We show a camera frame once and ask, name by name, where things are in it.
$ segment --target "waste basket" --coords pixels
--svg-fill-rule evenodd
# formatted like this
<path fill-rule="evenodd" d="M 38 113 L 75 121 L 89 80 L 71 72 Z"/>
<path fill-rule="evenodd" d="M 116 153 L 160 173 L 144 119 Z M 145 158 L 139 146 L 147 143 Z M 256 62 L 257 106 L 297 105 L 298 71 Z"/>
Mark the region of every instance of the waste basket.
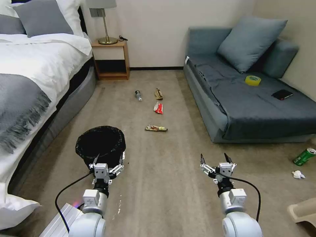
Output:
<path fill-rule="evenodd" d="M 109 168 L 114 168 L 119 164 L 125 149 L 123 132 L 111 126 L 92 128 L 82 134 L 76 143 L 76 153 L 88 168 L 98 155 L 96 163 L 106 163 Z"/>

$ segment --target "green can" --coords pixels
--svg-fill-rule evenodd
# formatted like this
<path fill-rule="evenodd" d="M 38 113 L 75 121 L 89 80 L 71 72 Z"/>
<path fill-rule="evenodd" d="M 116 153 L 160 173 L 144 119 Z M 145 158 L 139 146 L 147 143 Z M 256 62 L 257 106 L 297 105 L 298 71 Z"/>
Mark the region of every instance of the green can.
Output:
<path fill-rule="evenodd" d="M 302 166 L 310 158 L 314 157 L 315 155 L 316 155 L 316 150 L 314 150 L 313 148 L 307 148 L 297 158 L 293 160 L 293 163 L 297 166 Z"/>

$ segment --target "gray upholstered bed base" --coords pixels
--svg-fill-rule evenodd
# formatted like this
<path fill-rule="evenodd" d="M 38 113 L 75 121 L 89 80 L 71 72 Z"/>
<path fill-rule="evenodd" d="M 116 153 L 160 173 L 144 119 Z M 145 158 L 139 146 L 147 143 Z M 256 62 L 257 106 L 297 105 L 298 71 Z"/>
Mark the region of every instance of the gray upholstered bed base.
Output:
<path fill-rule="evenodd" d="M 51 142 L 57 137 L 61 130 L 75 117 L 75 115 L 84 107 L 87 101 L 92 96 L 96 85 L 96 76 L 94 73 L 94 67 L 91 66 L 87 77 L 81 83 L 81 85 L 68 97 L 66 102 L 61 107 L 58 114 L 51 122 L 48 129 L 43 134 L 41 141 L 37 143 L 31 155 L 28 157 L 26 163 L 19 171 L 17 177 L 14 179 L 14 183 L 9 187 L 12 188 L 10 193 L 16 195 L 20 190 L 23 180 L 32 171 L 32 168 L 36 161 L 46 151 Z"/>
<path fill-rule="evenodd" d="M 222 136 L 223 130 L 227 124 L 226 115 L 219 111 L 212 100 L 203 91 L 199 82 L 195 79 L 194 73 L 187 65 L 184 65 L 184 74 L 187 78 L 196 104 L 200 110 L 206 129 L 211 137 L 212 142 L 214 143 L 299 143 L 306 142 L 313 137 L 313 135 L 304 135 L 278 139 L 225 140 L 222 138 Z"/>

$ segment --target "tape roll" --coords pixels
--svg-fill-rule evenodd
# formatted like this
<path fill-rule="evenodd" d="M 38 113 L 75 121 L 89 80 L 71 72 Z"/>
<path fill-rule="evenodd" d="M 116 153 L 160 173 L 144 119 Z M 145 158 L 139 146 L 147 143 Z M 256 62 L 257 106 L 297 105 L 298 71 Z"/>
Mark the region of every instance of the tape roll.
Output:
<path fill-rule="evenodd" d="M 249 86 L 259 86 L 261 78 L 257 76 L 247 76 L 245 82 Z"/>

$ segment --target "crumpled tissue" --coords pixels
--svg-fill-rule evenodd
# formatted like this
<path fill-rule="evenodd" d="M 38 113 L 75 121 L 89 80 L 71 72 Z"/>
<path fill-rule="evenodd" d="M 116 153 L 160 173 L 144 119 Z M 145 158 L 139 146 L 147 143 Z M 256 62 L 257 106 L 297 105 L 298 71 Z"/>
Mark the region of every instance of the crumpled tissue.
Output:
<path fill-rule="evenodd" d="M 293 174 L 293 177 L 297 179 L 305 178 L 305 176 L 302 174 L 301 171 L 293 171 L 292 174 Z"/>

